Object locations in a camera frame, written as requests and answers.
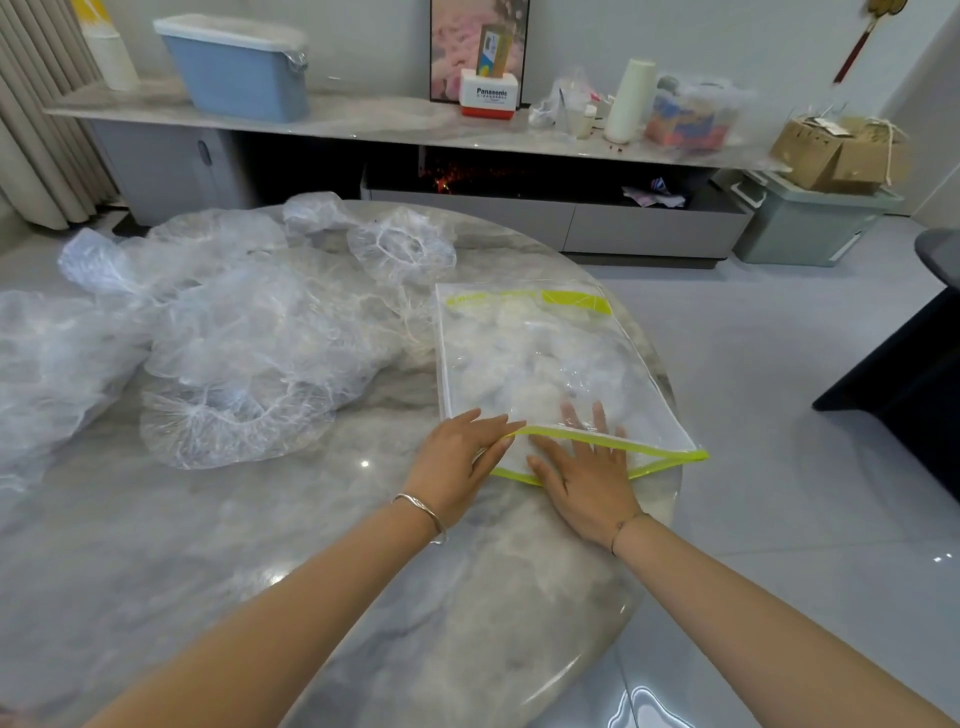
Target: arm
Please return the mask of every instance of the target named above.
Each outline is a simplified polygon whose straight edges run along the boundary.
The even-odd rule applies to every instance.
[[[467,412],[431,432],[403,488],[444,526],[463,517],[513,442],[506,436],[523,426],[479,415]],[[274,728],[350,627],[435,536],[433,520],[409,501],[382,507],[85,728]]]
[[[606,431],[599,403],[594,421]],[[557,469],[530,459],[561,516],[630,568],[764,728],[956,728],[849,645],[645,515],[625,452],[574,443],[571,457],[553,440],[531,439]]]

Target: marble countertop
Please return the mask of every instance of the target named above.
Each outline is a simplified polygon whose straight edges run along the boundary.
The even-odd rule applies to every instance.
[[[429,214],[457,232],[459,280],[593,281],[524,235]],[[57,253],[51,246],[47,265],[62,293]],[[608,296],[673,404],[657,354]],[[58,451],[41,485],[0,491],[0,704],[44,724],[80,725],[388,502],[439,418],[432,352],[381,372],[312,449],[265,462],[167,468],[140,440],[139,409],[135,381]],[[681,476],[634,481],[662,522]],[[519,728],[599,658],[642,596],[541,489],[492,478],[448,544],[421,553],[350,631],[285,725]]]
[[[56,116],[149,124],[288,133],[337,139],[364,139],[434,147],[484,149],[561,157],[618,159],[691,167],[788,171],[771,158],[766,145],[728,144],[716,152],[661,147],[644,138],[626,146],[611,144],[600,131],[571,139],[556,130],[533,130],[527,111],[512,121],[467,118],[455,104],[407,96],[350,96],[311,93],[310,114],[291,124],[252,121],[206,113],[190,102],[179,78],[142,82],[136,91],[109,90],[96,82],[67,94],[46,109]]]

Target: hand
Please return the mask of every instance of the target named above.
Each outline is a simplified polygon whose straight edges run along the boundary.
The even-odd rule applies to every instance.
[[[471,409],[441,422],[426,436],[403,492],[419,498],[449,528],[467,512],[490,472],[514,443],[507,437],[526,425],[507,415],[477,420]]]
[[[561,412],[569,426],[583,429],[572,405],[565,403]],[[607,432],[607,417],[600,402],[593,405],[593,421],[597,431]],[[626,433],[618,427],[616,435],[625,437]],[[559,471],[558,474],[536,455],[527,458],[527,465],[540,479],[560,515],[583,538],[612,548],[620,524],[643,513],[627,477],[627,453],[573,441],[570,457],[548,437],[531,435],[530,440]]]

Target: black chair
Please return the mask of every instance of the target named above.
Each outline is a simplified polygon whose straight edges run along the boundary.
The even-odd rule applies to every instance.
[[[813,403],[880,419],[960,500],[960,231],[917,237],[947,288]]]

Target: forearm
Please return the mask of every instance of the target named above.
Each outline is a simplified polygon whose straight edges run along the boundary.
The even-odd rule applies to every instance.
[[[86,728],[274,728],[350,627],[434,535],[433,522],[406,501],[380,509]]]
[[[650,517],[616,553],[764,728],[955,726],[847,644]]]

